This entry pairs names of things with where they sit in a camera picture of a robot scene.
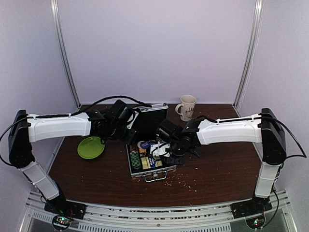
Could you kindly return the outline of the aluminium poker case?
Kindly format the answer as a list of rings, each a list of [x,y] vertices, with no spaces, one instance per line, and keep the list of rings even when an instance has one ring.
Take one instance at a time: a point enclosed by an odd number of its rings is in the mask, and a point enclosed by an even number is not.
[[[168,105],[166,103],[153,104],[151,107],[139,106],[135,107],[140,110],[140,114],[135,120],[132,128],[138,131],[137,139],[131,145],[136,145],[139,141],[149,141],[150,147],[147,149],[139,149],[139,158],[142,157],[160,157],[163,166],[152,168],[135,170],[131,164],[129,146],[126,146],[127,158],[129,164],[130,175],[133,179],[143,178],[146,183],[152,183],[156,181],[165,180],[168,176],[169,171],[176,170],[176,165],[165,164],[162,156],[169,157],[165,149],[169,148],[170,145],[165,143],[162,139],[156,135],[156,130],[159,124],[166,119],[168,114]]]

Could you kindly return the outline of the blue Texas Hold'em card box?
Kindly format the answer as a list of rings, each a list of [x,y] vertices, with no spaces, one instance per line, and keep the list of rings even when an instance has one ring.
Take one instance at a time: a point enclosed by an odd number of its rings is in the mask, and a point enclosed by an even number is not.
[[[141,159],[142,169],[152,169],[163,166],[160,157],[142,157]]]

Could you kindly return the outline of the purple round button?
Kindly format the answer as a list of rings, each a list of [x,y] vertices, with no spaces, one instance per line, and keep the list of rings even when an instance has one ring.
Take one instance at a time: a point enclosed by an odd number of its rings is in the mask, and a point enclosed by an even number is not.
[[[147,148],[150,147],[150,143],[149,143],[149,141],[139,141],[139,142],[137,143],[137,146],[138,146],[138,148],[140,148],[140,149],[147,149]]]

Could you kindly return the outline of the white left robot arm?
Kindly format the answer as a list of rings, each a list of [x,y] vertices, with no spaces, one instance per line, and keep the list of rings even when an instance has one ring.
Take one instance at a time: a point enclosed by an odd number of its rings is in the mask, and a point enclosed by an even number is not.
[[[140,110],[128,106],[122,101],[124,98],[114,96],[115,103],[103,111],[94,110],[94,103],[69,114],[35,115],[18,111],[14,123],[4,131],[9,133],[9,161],[2,162],[22,171],[58,214],[66,214],[69,203],[60,187],[36,161],[31,145],[45,139],[71,136],[95,136],[102,144],[108,140],[132,143],[138,134],[133,124]]]

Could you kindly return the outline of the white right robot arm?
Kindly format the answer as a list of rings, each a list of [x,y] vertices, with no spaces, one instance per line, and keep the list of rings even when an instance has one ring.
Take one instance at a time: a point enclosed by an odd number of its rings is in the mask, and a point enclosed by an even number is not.
[[[232,142],[262,144],[262,165],[254,191],[254,198],[248,201],[248,210],[258,213],[266,205],[273,184],[282,164],[288,159],[285,134],[290,130],[279,121],[269,108],[246,117],[211,119],[199,116],[189,120],[185,127],[175,125],[165,119],[158,127],[156,135],[169,144],[173,157],[201,145]]]

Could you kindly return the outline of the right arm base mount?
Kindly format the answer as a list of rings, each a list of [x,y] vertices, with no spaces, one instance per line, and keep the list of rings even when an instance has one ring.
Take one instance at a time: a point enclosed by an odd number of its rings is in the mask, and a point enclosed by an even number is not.
[[[270,201],[248,200],[231,204],[231,211],[234,218],[248,217],[255,214],[261,214],[272,209]]]

